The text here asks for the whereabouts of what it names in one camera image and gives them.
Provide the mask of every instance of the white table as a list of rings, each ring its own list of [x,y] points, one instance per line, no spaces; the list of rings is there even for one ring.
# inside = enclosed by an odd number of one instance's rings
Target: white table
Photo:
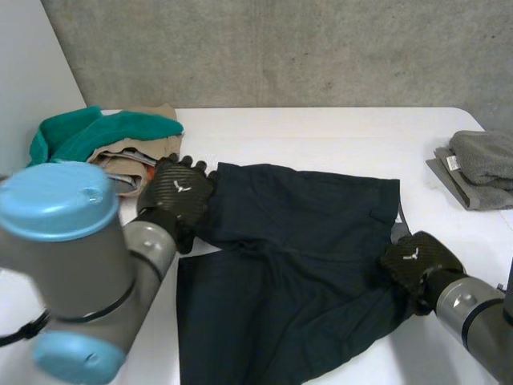
[[[177,114],[186,132],[182,154],[206,160],[211,167],[221,161],[271,163],[400,179],[412,232],[425,230],[435,235],[463,261],[469,274],[492,285],[507,281],[513,230],[501,212],[466,212],[424,163],[454,132],[482,130],[468,113],[455,108],[244,108],[184,109]],[[134,215],[133,202],[125,202],[123,220]],[[208,245],[197,242],[193,253],[206,250]],[[176,267],[174,263],[115,385],[180,383]],[[20,277],[0,275],[0,293],[2,332],[14,331],[38,315],[37,301]],[[29,345],[19,343],[0,350],[0,383],[57,383],[31,367]],[[341,383],[495,381],[431,314],[411,318],[349,363],[309,382]]]

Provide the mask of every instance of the concrete wall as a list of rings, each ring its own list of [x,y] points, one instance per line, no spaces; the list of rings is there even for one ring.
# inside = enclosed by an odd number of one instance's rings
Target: concrete wall
[[[452,106],[513,128],[512,0],[42,0],[89,104]]]
[[[41,2],[0,0],[0,174],[29,163],[42,120],[82,107]]]

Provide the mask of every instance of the teal towel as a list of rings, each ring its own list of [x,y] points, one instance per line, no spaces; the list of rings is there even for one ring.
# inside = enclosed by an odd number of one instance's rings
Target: teal towel
[[[102,116],[88,107],[44,120],[30,144],[29,166],[61,160],[85,162],[95,149],[125,138],[155,140],[180,134],[175,120],[142,112],[121,111]]]

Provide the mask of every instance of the gray folded cloth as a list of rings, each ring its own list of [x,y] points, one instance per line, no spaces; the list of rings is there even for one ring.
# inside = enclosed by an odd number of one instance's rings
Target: gray folded cloth
[[[450,193],[467,210],[513,209],[513,192],[490,185],[473,184],[463,173],[463,167],[454,165],[454,152],[437,148],[436,158],[426,163]]]
[[[513,190],[513,132],[456,132],[450,148],[472,184]]]

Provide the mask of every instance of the clothing label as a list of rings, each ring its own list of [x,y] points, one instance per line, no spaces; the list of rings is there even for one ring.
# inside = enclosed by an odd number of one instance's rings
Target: clothing label
[[[456,155],[448,156],[447,163],[449,164],[449,169],[451,171],[456,171],[461,168],[461,167],[459,167],[459,163],[458,163],[458,159],[456,158]]]

